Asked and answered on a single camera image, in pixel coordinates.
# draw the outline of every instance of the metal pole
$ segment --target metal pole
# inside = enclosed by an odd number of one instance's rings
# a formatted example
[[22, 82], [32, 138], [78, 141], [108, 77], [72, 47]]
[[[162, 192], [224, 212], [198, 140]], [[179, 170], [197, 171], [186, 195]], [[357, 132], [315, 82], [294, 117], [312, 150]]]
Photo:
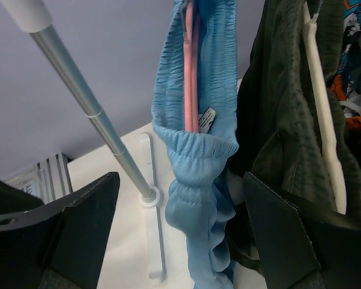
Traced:
[[143, 197], [147, 201], [155, 198], [155, 194], [153, 194], [127, 148], [115, 132], [112, 123], [96, 100], [54, 27], [50, 25], [39, 32], [30, 33], [30, 35], [78, 101], [90, 122], [104, 138], [111, 152]]

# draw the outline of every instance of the fabric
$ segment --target fabric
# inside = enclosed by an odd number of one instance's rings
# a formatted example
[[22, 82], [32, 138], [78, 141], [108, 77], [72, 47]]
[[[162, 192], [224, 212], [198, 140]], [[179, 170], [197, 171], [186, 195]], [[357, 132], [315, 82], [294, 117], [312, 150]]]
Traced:
[[[303, 2], [265, 1], [250, 67], [238, 92], [239, 150], [229, 159], [228, 166], [238, 176], [251, 171], [266, 184], [336, 211], [334, 192], [321, 155], [321, 136], [301, 38]], [[343, 0], [324, 1], [317, 20], [316, 38], [325, 80], [338, 71], [343, 3]], [[310, 1], [309, 10], [317, 11], [318, 4], [319, 1]], [[347, 188], [347, 215], [361, 219], [361, 171], [345, 144], [342, 108], [331, 91], [328, 98]], [[229, 237], [246, 228], [248, 217], [243, 215], [240, 228], [226, 230]]]
[[165, 209], [167, 222], [187, 237], [188, 267], [199, 289], [231, 289], [225, 273], [226, 222], [235, 212], [221, 175], [238, 149], [236, 129], [236, 2], [198, 0], [199, 112], [216, 112], [209, 134], [185, 132], [182, 1], [175, 0], [162, 48], [152, 103], [152, 123], [167, 147], [175, 180]]
[[321, 274], [314, 272], [297, 285], [294, 285], [291, 289], [326, 289], [326, 286]]
[[352, 92], [361, 94], [361, 0], [344, 1], [344, 44], [337, 74], [330, 89], [339, 101], [346, 101]]
[[356, 114], [361, 116], [361, 95], [352, 92], [350, 98], [339, 102], [344, 108], [345, 117], [353, 117]]
[[51, 269], [46, 269], [37, 289], [81, 289], [79, 286]]
[[193, 31], [192, 0], [187, 0], [184, 35], [184, 79], [185, 79], [185, 130], [198, 132], [197, 62], [200, 18]]

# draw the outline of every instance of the clothing tag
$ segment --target clothing tag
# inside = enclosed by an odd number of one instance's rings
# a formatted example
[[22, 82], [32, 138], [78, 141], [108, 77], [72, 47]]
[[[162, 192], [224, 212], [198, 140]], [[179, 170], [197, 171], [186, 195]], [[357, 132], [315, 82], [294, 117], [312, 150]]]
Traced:
[[199, 132], [201, 134], [207, 134], [211, 128], [211, 125], [215, 119], [215, 115], [217, 113], [215, 110], [213, 110], [211, 107], [209, 107], [205, 113], [202, 114], [201, 117], [199, 117]]

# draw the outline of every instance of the dark green jacket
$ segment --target dark green jacket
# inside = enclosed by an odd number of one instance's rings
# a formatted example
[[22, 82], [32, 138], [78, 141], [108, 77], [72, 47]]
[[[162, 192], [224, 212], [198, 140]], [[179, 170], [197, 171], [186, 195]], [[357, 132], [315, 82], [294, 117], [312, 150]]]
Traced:
[[[321, 154], [321, 137], [301, 36], [303, 3], [303, 0], [265, 1], [250, 67], [238, 93], [239, 151], [229, 159], [228, 167], [239, 176], [251, 171], [267, 184], [336, 211], [334, 192]], [[308, 3], [310, 11], [317, 11], [318, 0]], [[343, 0], [325, 0], [316, 37], [326, 80], [336, 73], [339, 65], [343, 21]], [[346, 121], [342, 108], [330, 91], [328, 97], [338, 141], [337, 153], [345, 175], [347, 215], [361, 219], [360, 168], [344, 141]], [[229, 224], [229, 238], [235, 229]], [[231, 253], [240, 257], [236, 249]]]

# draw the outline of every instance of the metal bracket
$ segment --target metal bracket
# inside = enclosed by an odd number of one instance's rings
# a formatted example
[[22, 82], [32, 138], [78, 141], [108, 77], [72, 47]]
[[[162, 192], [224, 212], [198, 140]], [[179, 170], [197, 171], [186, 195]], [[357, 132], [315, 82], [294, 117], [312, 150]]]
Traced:
[[150, 201], [139, 196], [140, 204], [145, 209], [146, 214], [149, 278], [157, 283], [162, 283], [165, 279], [165, 265], [159, 208], [163, 203], [163, 194], [156, 186], [152, 144], [148, 133], [140, 135], [140, 146], [143, 160], [141, 172], [150, 185], [153, 196], [155, 195], [155, 198]]
[[68, 158], [60, 152], [15, 174], [5, 182], [25, 193], [41, 198], [45, 204], [50, 203], [72, 193], [67, 163]]

